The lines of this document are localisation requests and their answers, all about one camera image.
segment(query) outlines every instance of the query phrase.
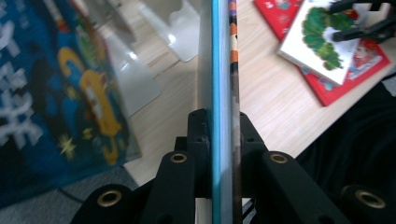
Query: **gray carpet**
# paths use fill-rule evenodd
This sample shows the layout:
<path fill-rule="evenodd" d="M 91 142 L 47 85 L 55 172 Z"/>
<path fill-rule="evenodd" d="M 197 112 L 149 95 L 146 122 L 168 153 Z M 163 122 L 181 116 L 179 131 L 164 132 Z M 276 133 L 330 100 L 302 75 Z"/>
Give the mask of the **gray carpet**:
<path fill-rule="evenodd" d="M 121 184 L 130 189 L 137 185 L 128 172 L 120 168 L 103 172 L 73 185 L 50 191 L 33 199 L 0 210 L 0 223 L 64 224 L 70 223 L 81 202 L 96 189 L 107 184 Z"/>

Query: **brass screw hole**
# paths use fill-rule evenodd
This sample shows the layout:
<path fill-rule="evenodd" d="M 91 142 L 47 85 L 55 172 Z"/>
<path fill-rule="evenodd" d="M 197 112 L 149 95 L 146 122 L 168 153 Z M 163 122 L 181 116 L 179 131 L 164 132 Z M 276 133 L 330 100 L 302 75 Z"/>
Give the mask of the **brass screw hole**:
<path fill-rule="evenodd" d="M 270 158 L 271 158 L 271 161 L 274 161 L 274 162 L 277 162 L 277 163 L 286 163 L 286 162 L 288 162 L 288 158 L 286 158 L 283 155 L 276 154 L 276 153 L 275 154 L 271 154 Z"/>
<path fill-rule="evenodd" d="M 174 162 L 174 163 L 182 163 L 186 160 L 187 160 L 187 156 L 184 154 L 180 154 L 180 153 L 175 154 L 171 157 L 171 162 Z"/>
<path fill-rule="evenodd" d="M 387 206 L 384 200 L 366 190 L 357 190 L 355 196 L 359 201 L 373 208 L 381 209 Z"/>
<path fill-rule="evenodd" d="M 112 189 L 101 194 L 97 200 L 98 204 L 102 207 L 110 207 L 118 203 L 122 198 L 121 192 Z"/>

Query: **book cover illustration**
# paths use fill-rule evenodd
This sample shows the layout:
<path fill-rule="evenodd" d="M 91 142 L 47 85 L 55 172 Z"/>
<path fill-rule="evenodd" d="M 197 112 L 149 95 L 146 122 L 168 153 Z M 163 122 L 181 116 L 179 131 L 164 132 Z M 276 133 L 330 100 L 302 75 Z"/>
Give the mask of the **book cover illustration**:
<path fill-rule="evenodd" d="M 326 79 L 309 74 L 308 70 L 302 69 L 302 72 L 322 104 L 330 105 L 389 63 L 388 57 L 373 40 L 362 39 L 342 86 L 335 86 Z"/>
<path fill-rule="evenodd" d="M 327 9 L 330 5 L 330 1 L 304 1 L 278 53 L 319 77 L 342 85 L 359 40 L 333 42 L 332 34 L 361 24 L 368 13 L 355 6 L 331 15 Z"/>
<path fill-rule="evenodd" d="M 286 9 L 279 9 L 276 0 L 255 0 L 255 4 L 268 24 L 273 28 L 276 37 L 282 40 L 302 3 L 301 0 L 289 0 Z M 289 18 L 284 22 L 280 18 Z M 364 80 L 389 64 L 388 57 L 372 40 L 361 40 L 355 52 L 353 63 L 349 68 L 343 85 L 335 86 L 324 78 L 317 77 L 308 69 L 301 69 L 304 79 L 309 84 L 323 105 L 330 105 L 341 96 L 361 84 Z"/>
<path fill-rule="evenodd" d="M 104 42 L 71 1 L 0 9 L 0 207 L 138 157 Z"/>

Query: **transparent plastic sheet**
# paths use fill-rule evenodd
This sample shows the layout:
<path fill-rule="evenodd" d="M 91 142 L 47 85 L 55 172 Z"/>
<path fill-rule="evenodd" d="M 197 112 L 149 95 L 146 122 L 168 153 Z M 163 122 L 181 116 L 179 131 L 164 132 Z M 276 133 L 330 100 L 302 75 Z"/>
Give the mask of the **transparent plastic sheet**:
<path fill-rule="evenodd" d="M 182 62 L 198 54 L 200 15 L 187 0 L 144 0 L 139 11 Z"/>

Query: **white chinese character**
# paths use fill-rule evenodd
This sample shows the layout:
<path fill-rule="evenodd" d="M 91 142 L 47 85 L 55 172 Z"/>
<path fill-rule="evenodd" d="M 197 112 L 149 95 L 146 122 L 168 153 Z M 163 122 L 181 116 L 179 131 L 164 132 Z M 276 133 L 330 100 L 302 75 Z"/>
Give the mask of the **white chinese character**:
<path fill-rule="evenodd" d="M 17 10 L 19 12 L 23 12 L 26 9 L 26 5 L 23 0 L 15 0 L 15 5 L 17 6 Z"/>
<path fill-rule="evenodd" d="M 5 0 L 0 0 L 0 18 L 7 15 L 5 8 L 7 7 L 7 2 Z"/>
<path fill-rule="evenodd" d="M 0 79 L 4 80 L 4 77 L 6 77 L 11 89 L 15 91 L 16 89 L 23 88 L 27 84 L 24 72 L 25 71 L 23 68 L 20 68 L 17 72 L 14 72 L 12 64 L 8 62 L 0 68 Z"/>
<path fill-rule="evenodd" d="M 0 119 L 7 121 L 0 127 L 0 146 L 12 136 L 18 149 L 22 149 L 26 145 L 26 137 L 32 145 L 35 145 L 43 134 L 40 127 L 30 119 L 34 114 L 31 108 L 32 95 L 29 92 L 24 95 L 12 95 L 11 89 L 15 91 L 26 83 L 23 69 L 14 73 L 11 63 L 6 63 L 0 68 L 0 89 L 3 91 L 0 95 Z"/>
<path fill-rule="evenodd" d="M 21 53 L 15 40 L 12 38 L 14 35 L 14 22 L 8 21 L 6 24 L 0 23 L 0 50 L 7 48 L 9 54 L 15 58 Z"/>

